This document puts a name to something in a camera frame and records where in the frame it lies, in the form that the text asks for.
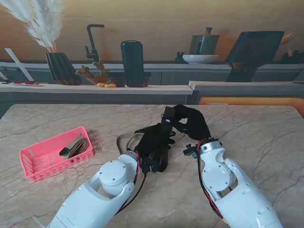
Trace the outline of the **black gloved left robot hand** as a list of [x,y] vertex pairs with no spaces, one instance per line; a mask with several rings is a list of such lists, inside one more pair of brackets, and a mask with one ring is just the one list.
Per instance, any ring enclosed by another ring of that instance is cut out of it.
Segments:
[[169,149],[175,141],[171,138],[176,135],[172,129],[164,130],[160,123],[134,132],[142,133],[143,136],[135,147],[140,157],[167,162]]

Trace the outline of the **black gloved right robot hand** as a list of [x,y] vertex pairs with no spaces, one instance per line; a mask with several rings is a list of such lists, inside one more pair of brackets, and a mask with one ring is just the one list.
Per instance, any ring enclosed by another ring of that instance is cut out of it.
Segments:
[[211,137],[205,118],[200,111],[181,104],[176,105],[173,109],[175,115],[171,120],[171,125],[180,133],[197,141]]

